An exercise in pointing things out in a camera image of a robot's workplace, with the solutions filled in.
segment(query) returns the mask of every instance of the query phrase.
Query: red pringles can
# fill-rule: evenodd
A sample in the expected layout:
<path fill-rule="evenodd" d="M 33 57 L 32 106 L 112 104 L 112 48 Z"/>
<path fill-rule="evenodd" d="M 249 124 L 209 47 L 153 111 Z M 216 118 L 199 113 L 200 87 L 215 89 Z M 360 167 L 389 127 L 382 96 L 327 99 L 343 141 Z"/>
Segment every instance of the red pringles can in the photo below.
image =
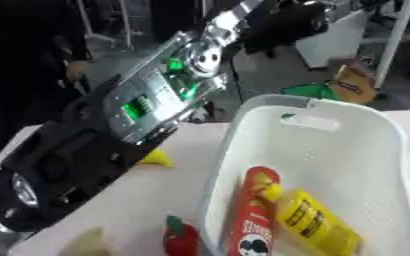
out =
<path fill-rule="evenodd" d="M 269 201 L 260 194 L 279 182 L 278 174 L 269 168 L 253 167 L 247 171 L 232 218 L 235 221 L 231 226 L 229 256 L 270 255 L 275 199 Z"/>

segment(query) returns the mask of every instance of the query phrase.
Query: white laundry basket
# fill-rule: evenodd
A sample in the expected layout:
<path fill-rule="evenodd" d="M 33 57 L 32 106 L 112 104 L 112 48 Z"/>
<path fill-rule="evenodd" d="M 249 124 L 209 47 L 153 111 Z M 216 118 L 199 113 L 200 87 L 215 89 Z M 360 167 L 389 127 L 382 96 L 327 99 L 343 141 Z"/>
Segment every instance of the white laundry basket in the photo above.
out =
<path fill-rule="evenodd" d="M 228 131 L 206 188 L 202 239 L 213 255 L 225 255 L 235 188 L 260 165 L 276 170 L 285 189 L 304 189 L 353 227 L 365 239 L 363 255 L 410 256 L 405 153 L 403 132 L 371 108 L 280 95 L 251 99 Z"/>

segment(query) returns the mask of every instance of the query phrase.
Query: table surface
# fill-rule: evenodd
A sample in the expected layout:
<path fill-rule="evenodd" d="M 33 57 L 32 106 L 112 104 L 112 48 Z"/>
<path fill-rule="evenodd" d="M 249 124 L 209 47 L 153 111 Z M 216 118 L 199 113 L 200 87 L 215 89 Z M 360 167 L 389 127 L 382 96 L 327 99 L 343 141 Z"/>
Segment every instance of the table surface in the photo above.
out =
<path fill-rule="evenodd" d="M 410 111 L 387 115 L 407 133 L 410 161 Z M 13 248 L 10 255 L 57 255 L 72 239 L 93 227 L 104 229 L 104 239 L 114 256 L 164 255 L 161 239 L 165 217 L 174 214 L 197 224 L 202 191 L 227 128 L 228 124 L 183 124 L 161 146 L 175 168 L 132 168 L 76 212 Z M 33 130 L 17 135 L 5 154 Z"/>

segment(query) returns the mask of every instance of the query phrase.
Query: yellow mustard bottle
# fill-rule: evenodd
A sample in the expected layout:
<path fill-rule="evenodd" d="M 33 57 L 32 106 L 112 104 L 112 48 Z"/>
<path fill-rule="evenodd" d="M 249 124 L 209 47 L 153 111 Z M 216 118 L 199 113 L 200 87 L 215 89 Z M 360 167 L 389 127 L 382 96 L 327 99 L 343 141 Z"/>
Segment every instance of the yellow mustard bottle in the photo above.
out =
<path fill-rule="evenodd" d="M 277 193 L 281 194 L 281 188 L 268 189 L 261 196 L 278 198 Z M 275 220 L 280 226 L 279 232 L 288 231 L 311 255 L 357 256 L 361 253 L 361 236 L 302 189 L 281 195 Z"/>

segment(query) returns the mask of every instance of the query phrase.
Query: person's hand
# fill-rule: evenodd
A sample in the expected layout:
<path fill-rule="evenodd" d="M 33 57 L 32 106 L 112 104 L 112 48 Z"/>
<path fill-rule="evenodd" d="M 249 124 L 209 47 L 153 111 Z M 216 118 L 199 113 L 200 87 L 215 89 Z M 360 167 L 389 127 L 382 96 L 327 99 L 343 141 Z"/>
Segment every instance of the person's hand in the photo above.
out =
<path fill-rule="evenodd" d="M 87 70 L 87 61 L 73 61 L 67 66 L 67 78 L 71 82 L 79 80 Z"/>

